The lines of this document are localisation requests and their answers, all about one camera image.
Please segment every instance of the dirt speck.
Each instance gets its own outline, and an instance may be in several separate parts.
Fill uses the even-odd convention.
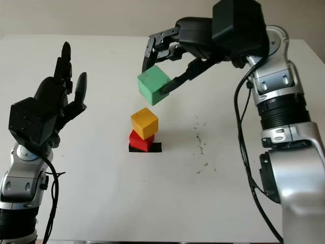
[[[203,154],[202,142],[199,133],[197,133],[197,138],[199,139],[199,149],[200,153]]]

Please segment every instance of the metal bracket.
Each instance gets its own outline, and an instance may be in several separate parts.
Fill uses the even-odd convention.
[[[25,209],[38,207],[41,204],[46,183],[45,170],[47,165],[41,158],[25,161],[19,157],[18,143],[11,150],[11,167],[0,184],[0,208]],[[53,159],[51,151],[49,160]]]
[[[293,78],[290,72],[287,58],[289,36],[287,32],[277,26],[267,26],[270,41],[269,58],[267,62],[254,72],[255,86],[260,95],[273,90],[290,87]],[[249,56],[249,64],[254,66],[261,57]]]
[[[262,142],[268,138],[272,144],[308,140],[317,149],[325,169],[324,145],[315,122],[304,122],[281,126],[261,132]]]

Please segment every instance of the green cube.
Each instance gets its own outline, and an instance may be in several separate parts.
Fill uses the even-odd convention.
[[[151,105],[155,105],[169,95],[162,95],[160,91],[170,81],[170,78],[155,65],[138,76],[139,91]]]

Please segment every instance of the wooden block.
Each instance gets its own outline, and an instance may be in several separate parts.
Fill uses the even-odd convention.
[[[137,132],[135,132],[134,130],[132,130],[130,136],[130,145],[136,149],[140,149],[142,151],[146,151],[149,152],[149,149],[152,145],[152,142],[154,140],[154,135],[150,136],[148,139],[146,140],[142,140],[142,138],[137,134]]]
[[[148,108],[144,108],[131,116],[133,129],[142,138],[148,139],[158,131],[158,118]]]
[[[138,76],[139,91],[151,105],[155,105],[168,96],[161,95],[160,90],[170,81],[170,78],[155,65]]]

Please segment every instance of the black cable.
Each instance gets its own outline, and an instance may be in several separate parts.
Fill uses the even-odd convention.
[[[248,77],[251,76],[251,74],[255,70],[257,70],[259,67],[261,67],[265,63],[266,59],[267,59],[267,57],[262,58],[256,65],[254,65],[247,72],[247,74],[239,82],[239,84],[237,85],[237,88],[235,90],[235,94],[234,94],[234,107],[235,107],[235,114],[236,114],[236,121],[237,121],[237,128],[238,128],[238,141],[239,141],[240,152],[241,152],[241,156],[242,156],[242,159],[243,159],[243,162],[244,162],[244,166],[245,166],[245,170],[246,170],[247,178],[248,178],[248,183],[249,183],[251,193],[253,195],[254,202],[255,202],[255,204],[257,206],[258,211],[261,213],[263,219],[265,220],[266,224],[268,225],[268,227],[270,228],[272,233],[275,235],[275,237],[279,240],[280,243],[283,243],[282,236],[278,233],[278,231],[275,229],[275,227],[271,223],[270,219],[268,218],[268,216],[264,212],[264,210],[263,210],[263,208],[262,208],[262,206],[261,206],[261,204],[260,204],[260,202],[258,200],[258,197],[256,195],[255,189],[257,188],[265,196],[267,196],[268,198],[270,198],[270,197],[264,191],[262,191],[260,187],[258,187],[258,185],[256,184],[256,182],[254,181],[254,179],[252,177],[251,170],[250,170],[249,159],[248,159],[248,154],[247,154],[247,150],[246,150],[243,130],[242,130],[242,120],[244,118],[249,99],[246,102],[245,109],[244,109],[244,112],[243,112],[242,116],[240,116],[239,106],[238,106],[238,95],[239,95],[239,91],[240,91],[241,87],[247,81]]]
[[[250,89],[249,89],[249,92],[248,92],[248,97],[247,97],[247,101],[246,101],[246,104],[245,104],[245,108],[244,108],[243,114],[242,114],[242,116],[241,116],[241,118],[240,118],[240,123],[243,122],[243,118],[244,118],[244,116],[245,116],[245,113],[246,113],[246,110],[247,110],[247,107],[248,107],[248,103],[249,103],[249,99],[250,99],[250,95],[251,95],[251,93],[252,93],[252,89],[250,88]]]
[[[57,207],[58,196],[59,196],[59,182],[58,182],[58,174],[56,173],[52,163],[47,159],[47,157],[43,155],[39,155],[39,157],[48,165],[53,175],[53,184],[51,189],[52,208],[51,208],[49,220],[47,222],[44,239],[43,239],[43,244],[46,244],[52,232],[53,221],[56,213],[56,207]]]

